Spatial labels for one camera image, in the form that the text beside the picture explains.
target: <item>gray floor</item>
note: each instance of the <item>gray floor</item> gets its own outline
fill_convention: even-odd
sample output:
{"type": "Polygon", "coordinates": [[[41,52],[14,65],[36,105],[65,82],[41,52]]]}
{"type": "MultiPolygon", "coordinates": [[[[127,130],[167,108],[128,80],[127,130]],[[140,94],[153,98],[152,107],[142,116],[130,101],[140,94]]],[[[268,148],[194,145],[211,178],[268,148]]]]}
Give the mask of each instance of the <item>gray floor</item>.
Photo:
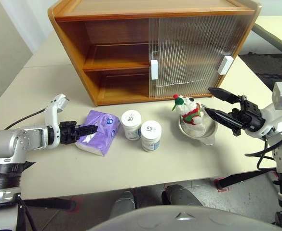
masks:
{"type": "MultiPolygon", "coordinates": [[[[222,209],[272,223],[275,212],[281,210],[277,200],[278,189],[272,184],[275,179],[276,176],[270,172],[233,185],[225,192],[219,192],[214,187],[213,179],[177,183],[194,193],[206,207],[222,209]]],[[[174,183],[131,189],[136,197],[138,208],[162,205],[161,193],[170,184],[174,183]]],[[[73,213],[33,207],[29,207],[29,210],[40,231],[84,231],[107,220],[112,204],[124,191],[75,196],[73,199],[78,201],[79,209],[73,213]]]]}

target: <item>jar lid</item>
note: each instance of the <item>jar lid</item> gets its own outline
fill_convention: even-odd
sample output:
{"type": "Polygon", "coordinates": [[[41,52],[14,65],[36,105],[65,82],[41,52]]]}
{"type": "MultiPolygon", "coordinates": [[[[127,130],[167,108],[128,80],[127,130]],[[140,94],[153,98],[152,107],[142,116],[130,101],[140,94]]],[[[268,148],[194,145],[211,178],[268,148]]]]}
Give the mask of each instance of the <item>jar lid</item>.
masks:
{"type": "Polygon", "coordinates": [[[141,115],[136,110],[128,110],[121,116],[121,123],[129,128],[136,127],[142,122],[141,115]]]}
{"type": "Polygon", "coordinates": [[[141,134],[143,137],[149,140],[159,138],[162,133],[161,125],[154,120],[148,120],[143,123],[141,127],[141,134]]]}

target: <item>white jar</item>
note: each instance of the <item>white jar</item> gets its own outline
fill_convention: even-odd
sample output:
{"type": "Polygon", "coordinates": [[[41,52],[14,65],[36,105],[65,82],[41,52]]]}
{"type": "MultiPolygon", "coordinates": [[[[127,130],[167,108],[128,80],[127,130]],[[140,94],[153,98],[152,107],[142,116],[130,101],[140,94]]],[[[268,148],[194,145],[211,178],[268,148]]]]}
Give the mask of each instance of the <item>white jar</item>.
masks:
{"type": "Polygon", "coordinates": [[[136,110],[128,110],[121,116],[121,124],[127,139],[135,141],[141,137],[141,115],[136,110]]]}
{"type": "Polygon", "coordinates": [[[159,148],[161,138],[161,125],[154,120],[146,121],[141,127],[142,147],[147,152],[159,148]]]}

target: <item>snowman figurine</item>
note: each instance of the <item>snowman figurine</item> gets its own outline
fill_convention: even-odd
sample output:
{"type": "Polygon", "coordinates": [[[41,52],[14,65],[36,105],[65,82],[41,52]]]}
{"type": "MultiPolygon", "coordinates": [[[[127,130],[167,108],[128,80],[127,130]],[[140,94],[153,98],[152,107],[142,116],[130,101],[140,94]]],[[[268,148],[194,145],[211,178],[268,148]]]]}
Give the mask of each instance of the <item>snowman figurine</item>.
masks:
{"type": "Polygon", "coordinates": [[[201,105],[194,101],[192,97],[183,97],[175,94],[175,109],[183,118],[185,127],[189,130],[194,130],[199,134],[205,132],[205,125],[203,123],[203,113],[201,113],[201,105]]]}

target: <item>white table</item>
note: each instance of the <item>white table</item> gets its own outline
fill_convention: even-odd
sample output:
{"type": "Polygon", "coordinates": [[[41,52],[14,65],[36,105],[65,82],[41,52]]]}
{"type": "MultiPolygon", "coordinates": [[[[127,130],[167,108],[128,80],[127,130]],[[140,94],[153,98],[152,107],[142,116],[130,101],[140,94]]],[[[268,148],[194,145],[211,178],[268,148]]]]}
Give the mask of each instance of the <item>white table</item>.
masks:
{"type": "Polygon", "coordinates": [[[252,30],[282,51],[282,16],[259,16],[252,30]]]}
{"type": "MultiPolygon", "coordinates": [[[[173,101],[94,108],[58,43],[52,34],[1,96],[0,129],[46,107],[55,95],[64,93],[70,101],[58,114],[59,121],[82,123],[92,109],[116,116],[135,109],[141,113],[143,121],[153,119],[161,124],[161,146],[153,153],[146,153],[141,141],[127,140],[121,128],[105,157],[84,152],[73,144],[32,151],[27,160],[36,163],[22,174],[23,199],[95,193],[256,170],[257,158],[244,154],[261,150],[262,141],[244,132],[234,137],[224,126],[219,126],[214,146],[190,140],[177,127],[178,115],[171,111],[173,101]]],[[[221,87],[238,95],[246,94],[260,108],[271,103],[270,90],[240,58],[235,59],[221,87]]],[[[215,98],[199,101],[226,112],[235,106],[215,98]]],[[[19,126],[43,123],[43,115],[38,115],[19,126]]],[[[265,160],[264,166],[273,167],[274,163],[265,160]]]]}

